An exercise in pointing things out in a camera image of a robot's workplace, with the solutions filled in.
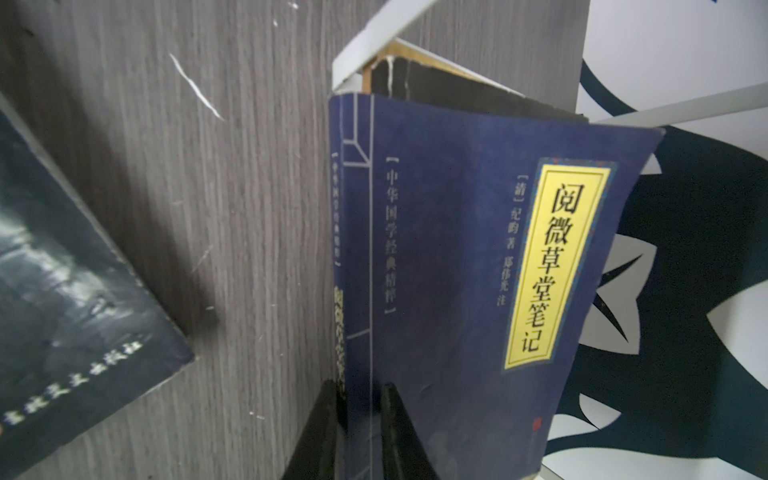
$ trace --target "yellow title label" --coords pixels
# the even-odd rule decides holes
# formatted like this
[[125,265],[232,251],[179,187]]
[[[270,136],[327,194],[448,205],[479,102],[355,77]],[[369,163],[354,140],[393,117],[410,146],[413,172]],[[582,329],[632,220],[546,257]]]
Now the yellow title label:
[[541,168],[525,240],[505,369],[552,357],[610,168]]

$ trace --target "book spine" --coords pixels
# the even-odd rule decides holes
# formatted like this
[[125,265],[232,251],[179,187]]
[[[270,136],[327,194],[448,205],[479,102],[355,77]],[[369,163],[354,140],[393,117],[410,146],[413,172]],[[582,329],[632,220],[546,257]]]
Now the book spine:
[[346,430],[341,478],[372,464],[370,98],[346,94],[329,101],[336,380]]

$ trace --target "book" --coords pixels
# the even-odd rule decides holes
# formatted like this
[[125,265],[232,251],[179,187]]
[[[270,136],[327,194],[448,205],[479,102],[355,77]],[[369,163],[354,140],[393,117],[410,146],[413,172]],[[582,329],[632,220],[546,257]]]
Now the book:
[[329,101],[341,478],[382,478],[389,384],[443,480],[538,472],[621,209],[663,135],[446,63],[381,55]]
[[0,478],[194,359],[0,95]]

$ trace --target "white bar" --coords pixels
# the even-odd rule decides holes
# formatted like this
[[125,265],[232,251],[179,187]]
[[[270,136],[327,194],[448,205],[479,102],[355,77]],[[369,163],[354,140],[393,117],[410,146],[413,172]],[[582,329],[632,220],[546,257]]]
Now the white bar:
[[333,60],[336,90],[437,0],[389,0]]
[[763,107],[768,107],[768,82],[663,107],[635,111],[595,123],[625,127],[663,127]]

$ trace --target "chinese character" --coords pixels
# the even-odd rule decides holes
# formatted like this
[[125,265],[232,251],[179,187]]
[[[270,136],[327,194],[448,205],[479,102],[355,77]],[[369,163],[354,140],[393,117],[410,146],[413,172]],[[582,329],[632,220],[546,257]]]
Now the chinese character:
[[18,425],[19,423],[24,422],[24,419],[26,418],[21,413],[15,411],[15,410],[11,410],[10,412],[6,412],[3,415],[3,417],[4,417],[4,420],[5,420],[5,423],[7,423],[9,425]]
[[549,289],[553,285],[554,285],[554,277],[552,276],[539,277],[538,282],[533,284],[533,290],[536,290],[534,299],[538,300],[539,302],[546,302],[551,300],[549,298]]
[[58,383],[52,383],[45,389],[45,393],[51,396],[51,400],[56,400],[58,397],[66,395],[69,392],[69,389],[63,389]]
[[104,363],[91,362],[91,375],[98,375],[107,369]]
[[532,303],[531,308],[528,309],[528,311],[531,313],[531,316],[528,318],[528,321],[526,323],[530,323],[531,326],[539,328],[544,326],[544,311],[549,306],[549,303]]
[[385,220],[397,220],[397,205],[386,206],[386,219]]
[[395,239],[387,240],[384,244],[384,251],[387,255],[394,255],[397,253],[397,243]]
[[565,210],[570,214],[575,213],[583,189],[584,185],[561,184],[560,188],[558,188],[558,192],[554,196],[552,213],[559,210]]
[[88,379],[83,377],[80,373],[70,373],[69,374],[69,386],[75,387],[80,386],[83,383],[86,383]]
[[549,270],[552,270],[553,268],[560,268],[558,261],[560,260],[560,252],[563,250],[564,249],[560,247],[547,247],[546,250],[542,250],[542,252],[544,252],[544,258],[541,260],[541,266],[539,268],[547,269],[546,273],[549,273]]
[[541,339],[541,330],[534,330],[531,332],[529,338],[523,339],[523,352],[535,352],[538,350],[538,343],[534,345],[534,342],[538,342]]
[[118,352],[117,350],[112,350],[104,354],[104,363],[107,365],[117,365],[118,361],[125,360],[126,358],[128,357]]
[[389,222],[386,224],[386,227],[384,227],[384,231],[386,232],[386,236],[389,238],[392,238],[397,233],[397,223],[395,222]]
[[29,402],[24,405],[24,411],[27,413],[35,413],[39,409],[45,407],[48,404],[41,396],[29,397]]
[[566,236],[568,235],[568,232],[571,231],[571,227],[573,227],[573,224],[571,223],[570,218],[552,217],[552,220],[549,220],[549,229],[547,230],[547,239],[544,241],[544,245],[549,245],[550,243],[568,243]]
[[126,355],[136,353],[136,351],[139,350],[142,346],[143,345],[141,345],[141,342],[123,343],[123,353]]
[[397,200],[397,189],[394,187],[386,189],[386,197],[389,198],[391,204],[394,204],[395,200]]

